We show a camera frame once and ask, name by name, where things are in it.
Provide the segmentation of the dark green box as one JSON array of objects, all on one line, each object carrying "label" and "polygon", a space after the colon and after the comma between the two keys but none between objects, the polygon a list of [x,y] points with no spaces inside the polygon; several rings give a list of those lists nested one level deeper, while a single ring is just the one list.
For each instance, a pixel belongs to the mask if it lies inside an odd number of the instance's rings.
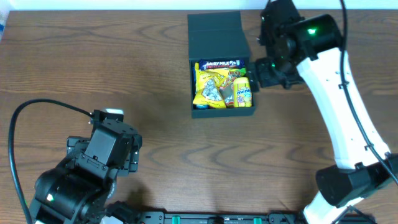
[{"label": "dark green box", "polygon": [[243,32],[240,12],[189,14],[188,59],[191,99],[196,95],[195,64],[201,61],[240,61],[249,70],[251,51]]}]

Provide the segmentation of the green Haribo gummy bag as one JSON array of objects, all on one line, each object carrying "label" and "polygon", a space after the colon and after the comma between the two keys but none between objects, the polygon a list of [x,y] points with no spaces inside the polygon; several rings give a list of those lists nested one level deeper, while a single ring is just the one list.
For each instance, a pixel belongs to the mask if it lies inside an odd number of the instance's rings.
[{"label": "green Haribo gummy bag", "polygon": [[222,70],[226,72],[226,79],[220,85],[220,93],[224,99],[227,108],[232,108],[234,103],[233,98],[233,82],[235,79],[245,76],[246,68],[232,68],[227,70]]}]

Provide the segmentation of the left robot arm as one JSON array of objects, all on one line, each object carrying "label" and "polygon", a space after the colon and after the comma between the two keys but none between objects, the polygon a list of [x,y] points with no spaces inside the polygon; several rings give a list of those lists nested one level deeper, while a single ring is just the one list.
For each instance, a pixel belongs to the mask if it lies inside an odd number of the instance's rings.
[{"label": "left robot arm", "polygon": [[117,179],[137,170],[138,134],[70,136],[65,158],[35,183],[30,204],[34,223],[99,223]]}]

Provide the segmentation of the yellow snack bag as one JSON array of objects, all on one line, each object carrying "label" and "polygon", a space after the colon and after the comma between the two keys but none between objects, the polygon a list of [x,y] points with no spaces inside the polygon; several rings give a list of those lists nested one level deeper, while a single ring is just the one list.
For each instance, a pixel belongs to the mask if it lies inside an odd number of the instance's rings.
[{"label": "yellow snack bag", "polygon": [[193,105],[209,105],[209,108],[225,109],[226,104],[220,93],[220,85],[226,79],[224,68],[200,70],[198,62],[194,66],[195,97]]}]

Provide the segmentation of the blue Oreo cookie pack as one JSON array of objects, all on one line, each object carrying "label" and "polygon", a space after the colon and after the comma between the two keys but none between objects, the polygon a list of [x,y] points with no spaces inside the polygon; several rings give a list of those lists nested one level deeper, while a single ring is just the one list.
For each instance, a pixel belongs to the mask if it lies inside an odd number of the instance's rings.
[{"label": "blue Oreo cookie pack", "polygon": [[197,110],[207,110],[209,105],[195,105]]}]

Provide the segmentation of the Dairy Milk chocolate bar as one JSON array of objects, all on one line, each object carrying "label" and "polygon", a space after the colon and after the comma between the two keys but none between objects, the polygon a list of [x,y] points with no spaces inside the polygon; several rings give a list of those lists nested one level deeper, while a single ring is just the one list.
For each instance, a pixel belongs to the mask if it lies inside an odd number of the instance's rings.
[{"label": "Dairy Milk chocolate bar", "polygon": [[219,68],[243,68],[244,61],[241,59],[224,60],[224,61],[208,61],[200,60],[198,63],[200,70],[219,69]]}]

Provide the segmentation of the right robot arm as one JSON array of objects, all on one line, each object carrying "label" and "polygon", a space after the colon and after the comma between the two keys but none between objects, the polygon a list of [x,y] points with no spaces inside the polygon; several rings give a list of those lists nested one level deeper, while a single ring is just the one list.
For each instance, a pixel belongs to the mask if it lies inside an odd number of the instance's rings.
[{"label": "right robot arm", "polygon": [[335,164],[316,173],[318,193],[303,223],[339,223],[357,203],[397,181],[397,155],[376,131],[354,82],[346,30],[328,14],[264,11],[256,61],[262,87],[304,83],[310,89],[333,146]]}]

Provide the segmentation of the yellow candy bottle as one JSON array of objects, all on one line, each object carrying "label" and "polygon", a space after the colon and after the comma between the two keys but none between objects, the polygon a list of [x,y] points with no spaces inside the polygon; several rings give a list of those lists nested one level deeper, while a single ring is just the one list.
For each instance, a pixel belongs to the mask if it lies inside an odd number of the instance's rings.
[{"label": "yellow candy bottle", "polygon": [[234,80],[233,103],[235,108],[248,108],[252,106],[252,91],[247,77],[240,77]]}]

